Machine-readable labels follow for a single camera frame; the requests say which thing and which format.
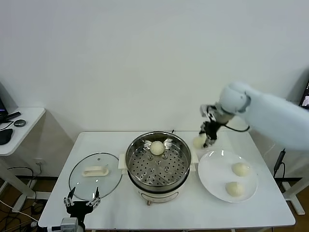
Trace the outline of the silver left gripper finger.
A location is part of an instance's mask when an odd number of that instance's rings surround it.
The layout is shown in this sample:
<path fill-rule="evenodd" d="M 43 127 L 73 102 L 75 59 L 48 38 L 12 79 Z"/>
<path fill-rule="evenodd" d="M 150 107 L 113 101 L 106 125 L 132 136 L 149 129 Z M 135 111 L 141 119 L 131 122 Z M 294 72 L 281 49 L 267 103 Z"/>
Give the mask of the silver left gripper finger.
<path fill-rule="evenodd" d="M 65 206 L 72 206 L 74 202 L 72 200 L 75 192 L 75 187 L 68 193 L 68 196 L 64 198 L 63 202 Z"/>
<path fill-rule="evenodd" d="M 99 204 L 100 204 L 100 196 L 99 196 L 99 189 L 97 187 L 94 198 L 87 205 L 97 207 Z"/>

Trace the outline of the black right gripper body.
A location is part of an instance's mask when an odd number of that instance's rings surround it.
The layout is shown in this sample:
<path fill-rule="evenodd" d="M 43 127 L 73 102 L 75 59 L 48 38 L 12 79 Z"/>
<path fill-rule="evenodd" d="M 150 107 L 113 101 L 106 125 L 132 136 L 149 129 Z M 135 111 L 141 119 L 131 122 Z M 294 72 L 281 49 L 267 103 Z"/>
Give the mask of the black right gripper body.
<path fill-rule="evenodd" d="M 205 134 L 212 139 L 217 139 L 217 131 L 219 130 L 219 124 L 214 121 L 205 121 Z"/>

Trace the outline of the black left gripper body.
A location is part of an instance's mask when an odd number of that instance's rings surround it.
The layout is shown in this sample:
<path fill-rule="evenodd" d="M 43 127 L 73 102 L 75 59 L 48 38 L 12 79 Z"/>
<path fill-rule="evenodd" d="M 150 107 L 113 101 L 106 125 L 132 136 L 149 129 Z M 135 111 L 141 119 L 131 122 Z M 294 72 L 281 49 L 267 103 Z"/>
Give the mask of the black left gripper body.
<path fill-rule="evenodd" d="M 78 222 L 84 223 L 85 216 L 92 213 L 94 206 L 86 201 L 74 201 L 72 204 L 66 206 L 66 211 L 71 218 L 77 218 Z"/>

